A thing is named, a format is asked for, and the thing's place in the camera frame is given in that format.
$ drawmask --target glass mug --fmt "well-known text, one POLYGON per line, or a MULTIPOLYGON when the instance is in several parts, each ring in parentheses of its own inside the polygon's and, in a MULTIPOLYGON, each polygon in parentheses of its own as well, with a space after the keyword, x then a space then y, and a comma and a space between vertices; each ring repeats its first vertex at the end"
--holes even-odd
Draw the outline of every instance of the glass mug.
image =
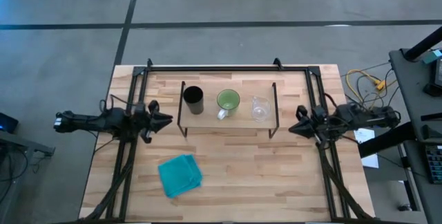
POLYGON ((251 116, 256 122, 265 121, 270 115, 270 102, 267 99, 254 96, 251 101, 251 116))
POLYGON ((240 105, 240 95, 234 90, 225 89, 218 94, 216 102, 221 108, 218 113, 218 119, 222 120, 227 116, 232 116, 236 112, 236 109, 238 109, 240 105))

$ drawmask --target yellow cable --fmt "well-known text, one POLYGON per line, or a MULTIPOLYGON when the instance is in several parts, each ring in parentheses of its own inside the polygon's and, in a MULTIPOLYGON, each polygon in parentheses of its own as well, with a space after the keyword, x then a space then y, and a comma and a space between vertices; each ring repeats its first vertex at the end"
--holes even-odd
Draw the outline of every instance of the yellow cable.
MULTIPOLYGON (((390 82, 390 83, 387 85, 387 87, 393 85, 393 83, 395 83, 395 82, 397 82, 397 81, 398 81, 398 80, 394 80, 394 81, 390 82)), ((372 109, 372 108, 373 108, 374 103, 376 102, 376 99, 377 99, 378 97, 379 97, 379 99, 381 98, 380 94, 382 93, 383 90, 384 90, 384 89, 382 88, 379 92, 376 93, 376 96, 375 96, 374 99, 373 99, 372 105, 371 105, 368 109, 372 109)))
POLYGON ((350 90, 351 90, 351 91, 353 92, 353 94, 359 99, 359 101, 360 101, 361 103, 364 102, 364 99, 362 98, 362 95, 359 95, 359 94, 356 92, 356 90, 354 90, 353 86, 350 84, 349 75, 351 75, 351 74, 353 74, 353 73, 361 73, 361 74, 367 76, 368 79, 370 79, 371 81, 373 81, 373 83, 374 83, 375 85, 377 85, 376 88, 379 90, 379 92, 376 93, 376 96, 374 97, 373 102, 372 102, 372 105, 369 107, 369 109, 373 108, 374 103, 376 102, 376 99, 378 99, 378 98, 380 99, 380 98, 381 98, 380 94, 382 93, 382 91, 383 91, 385 88, 387 88, 387 87, 393 85, 393 83, 397 82, 397 80, 394 80, 393 82, 390 82, 387 86, 384 86, 385 83, 386 83, 385 80, 380 81, 380 80, 378 80, 378 79, 372 77, 370 74, 368 74, 368 73, 366 73, 366 72, 364 72, 364 71, 361 71, 361 70, 359 70, 359 69, 350 69, 350 70, 347 72, 347 74, 345 75, 345 82, 347 83, 347 86, 350 88, 350 90))
POLYGON ((350 88, 350 90, 353 92, 353 94, 359 99, 359 101, 362 103, 364 101, 364 99, 362 98, 362 95, 359 95, 352 87, 352 85, 350 84, 349 81, 349 75, 353 74, 353 73, 361 73, 363 75, 366 75, 371 81, 373 81, 373 83, 378 84, 380 81, 373 78, 371 75, 369 75, 368 73, 361 71, 359 69, 350 69, 347 74, 345 75, 345 81, 347 82, 347 86, 350 88))

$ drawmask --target gray table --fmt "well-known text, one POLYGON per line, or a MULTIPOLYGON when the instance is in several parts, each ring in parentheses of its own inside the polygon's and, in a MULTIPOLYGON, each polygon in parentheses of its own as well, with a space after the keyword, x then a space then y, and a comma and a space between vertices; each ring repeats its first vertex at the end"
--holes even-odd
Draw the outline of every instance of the gray table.
POLYGON ((390 62, 401 93, 410 116, 410 122, 405 127, 412 127, 407 133, 393 133, 398 137, 397 142, 403 142, 406 152, 405 166, 410 166, 415 173, 413 178, 422 202, 422 207, 428 223, 440 223, 442 220, 441 199, 442 185, 433 185, 429 182, 424 161, 425 143, 442 143, 442 139, 424 139, 422 126, 427 124, 430 128, 442 133, 442 122, 422 122, 421 116, 442 112, 442 97, 432 97, 424 93, 423 87, 429 82, 430 67, 422 62, 409 62, 403 58, 400 50, 389 53, 390 62))

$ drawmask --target white paper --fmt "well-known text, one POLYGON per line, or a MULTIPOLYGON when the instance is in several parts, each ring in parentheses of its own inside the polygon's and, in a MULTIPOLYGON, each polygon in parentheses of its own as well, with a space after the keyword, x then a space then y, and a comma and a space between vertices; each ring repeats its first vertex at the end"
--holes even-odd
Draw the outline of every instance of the white paper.
MULTIPOLYGON (((354 137, 360 144, 362 144, 365 141, 374 138, 374 131, 369 129, 359 128, 358 130, 354 131, 354 137)), ((379 161, 377 154, 370 155, 368 157, 362 158, 361 160, 363 166, 379 169, 379 161)))

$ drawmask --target green mug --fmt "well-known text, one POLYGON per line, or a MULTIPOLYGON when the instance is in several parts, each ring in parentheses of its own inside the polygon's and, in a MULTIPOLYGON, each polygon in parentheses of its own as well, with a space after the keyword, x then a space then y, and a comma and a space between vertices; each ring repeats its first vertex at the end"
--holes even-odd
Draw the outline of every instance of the green mug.
POLYGON ((218 113, 218 119, 222 120, 227 116, 232 116, 236 112, 236 109, 240 105, 240 95, 234 90, 225 89, 218 94, 216 102, 221 108, 218 113))

